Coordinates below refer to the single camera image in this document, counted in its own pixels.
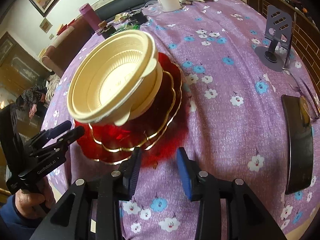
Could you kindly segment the blue left forearm sleeve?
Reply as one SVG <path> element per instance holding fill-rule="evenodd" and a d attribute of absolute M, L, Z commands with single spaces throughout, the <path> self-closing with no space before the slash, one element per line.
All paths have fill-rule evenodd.
<path fill-rule="evenodd" d="M 1 207 L 1 239 L 30 239 L 43 218 L 27 219 L 15 206 L 15 194 Z"/>

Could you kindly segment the person's left hand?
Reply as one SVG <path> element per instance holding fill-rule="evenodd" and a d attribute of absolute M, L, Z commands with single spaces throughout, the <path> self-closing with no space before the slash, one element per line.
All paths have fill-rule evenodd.
<path fill-rule="evenodd" d="M 47 177 L 40 183 L 40 193 L 23 193 L 19 190 L 15 193 L 15 206 L 18 212 L 27 219 L 38 219 L 46 216 L 40 204 L 45 204 L 48 209 L 56 203 L 52 187 Z"/>

